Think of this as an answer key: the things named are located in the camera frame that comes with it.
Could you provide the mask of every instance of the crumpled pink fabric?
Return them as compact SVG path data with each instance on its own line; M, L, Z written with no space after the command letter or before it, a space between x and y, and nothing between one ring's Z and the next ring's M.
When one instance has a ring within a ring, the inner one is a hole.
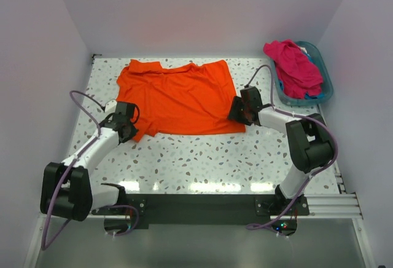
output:
M284 84L284 93L295 99L305 94L317 96L322 93L323 78L318 67L308 60L298 45L290 39L265 44L263 51L274 60L278 78Z

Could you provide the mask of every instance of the folded orange garment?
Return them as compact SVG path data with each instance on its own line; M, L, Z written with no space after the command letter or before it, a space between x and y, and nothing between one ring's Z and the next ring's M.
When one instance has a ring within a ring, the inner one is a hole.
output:
M144 134L212 135L245 132L243 124L227 120L236 95L223 60L165 69L160 62L131 60L121 72L117 101L136 103L139 141Z

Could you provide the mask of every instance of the gray floor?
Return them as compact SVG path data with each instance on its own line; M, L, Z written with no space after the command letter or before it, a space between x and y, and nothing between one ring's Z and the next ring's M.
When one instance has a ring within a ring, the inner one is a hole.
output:
M60 219L53 219L53 228ZM365 267L352 221L303 219L289 240L243 226L157 225L117 237L102 219L71 222L36 267Z

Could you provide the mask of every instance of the white table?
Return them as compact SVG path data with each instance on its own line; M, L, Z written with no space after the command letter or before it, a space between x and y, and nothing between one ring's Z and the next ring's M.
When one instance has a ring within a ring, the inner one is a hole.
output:
M164 68L194 62L198 65L221 58L136 58L160 61ZM267 58L228 58L236 91L246 84L255 69L268 63ZM100 103L116 98L116 83L129 58L96 58L87 93ZM253 85L260 89L263 103L269 103L270 74L261 69ZM300 114L317 112L317 107L298 108L280 103L278 107ZM84 106L100 121L104 113L89 99ZM144 136L139 143L129 141L109 153L90 177L90 182L115 183L125 186L128 193L194 194L270 194L287 175L291 159L287 138L270 128L251 126L246 133L182 136L158 133ZM95 125L80 113L72 137L69 154L78 149L95 131ZM334 169L315 177L305 194L338 194Z

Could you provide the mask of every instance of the teal plastic basket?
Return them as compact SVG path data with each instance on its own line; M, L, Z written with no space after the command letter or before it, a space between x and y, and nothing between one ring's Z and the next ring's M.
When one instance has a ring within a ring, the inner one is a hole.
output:
M332 81L330 80L329 74L327 73L326 66L324 63L324 60L322 59L321 53L319 53L317 47L313 44L310 44L309 42L295 42L296 45L299 47L303 47L307 50L308 55L313 59L313 63L318 67L319 72L321 73L322 78L324 79L324 82L321 85L322 88L322 93L324 94L323 98L318 98L318 99L294 99L291 97L288 97L280 88L280 84L278 81L278 76L277 76L277 71L276 68L273 68L273 76L274 76L274 83L276 84L276 90L278 93L278 98L281 100L286 105L292 105L292 106L312 106L312 105L317 105L321 104L323 102L326 102L327 100L330 99L333 95L333 85Z

